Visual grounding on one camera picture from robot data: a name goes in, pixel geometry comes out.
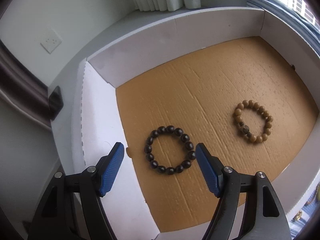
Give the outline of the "gold bangle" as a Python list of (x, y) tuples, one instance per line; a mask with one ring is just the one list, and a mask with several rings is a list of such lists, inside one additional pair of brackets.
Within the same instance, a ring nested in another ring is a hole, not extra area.
[(296, 213), (296, 215), (294, 216), (293, 220), (294, 220), (294, 221), (299, 221), (299, 220), (301, 219), (302, 215), (303, 215), (303, 211), (302, 211), (302, 210), (299, 210), (299, 211)]

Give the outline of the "black device on ledge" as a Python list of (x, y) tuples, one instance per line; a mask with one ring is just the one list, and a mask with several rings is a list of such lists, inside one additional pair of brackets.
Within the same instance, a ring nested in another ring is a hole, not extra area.
[(64, 106), (61, 88), (56, 86), (48, 98), (50, 120), (55, 120)]

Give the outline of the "blue striped bed sheet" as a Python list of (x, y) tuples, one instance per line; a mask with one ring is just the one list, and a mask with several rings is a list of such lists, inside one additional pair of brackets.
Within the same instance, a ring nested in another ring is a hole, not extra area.
[(247, 0), (248, 7), (261, 8), (276, 15), (306, 40), (319, 55), (319, 30), (293, 9), (278, 0)]

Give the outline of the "white cardboard box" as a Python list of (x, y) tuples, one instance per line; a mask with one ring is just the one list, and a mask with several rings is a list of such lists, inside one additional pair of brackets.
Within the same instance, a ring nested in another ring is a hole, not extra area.
[(116, 142), (124, 159), (103, 208), (118, 239), (199, 239), (217, 199), (198, 165), (162, 176), (148, 133), (175, 125), (240, 172), (264, 170), (287, 218), (319, 180), (319, 55), (261, 9), (166, 18), (101, 46), (79, 66), (74, 169)]

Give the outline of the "white wall socket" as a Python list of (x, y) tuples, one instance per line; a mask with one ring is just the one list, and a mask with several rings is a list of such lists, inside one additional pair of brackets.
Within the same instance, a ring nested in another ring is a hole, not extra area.
[(40, 45), (48, 54), (51, 54), (61, 43), (60, 36), (51, 28), (47, 28), (40, 38)]

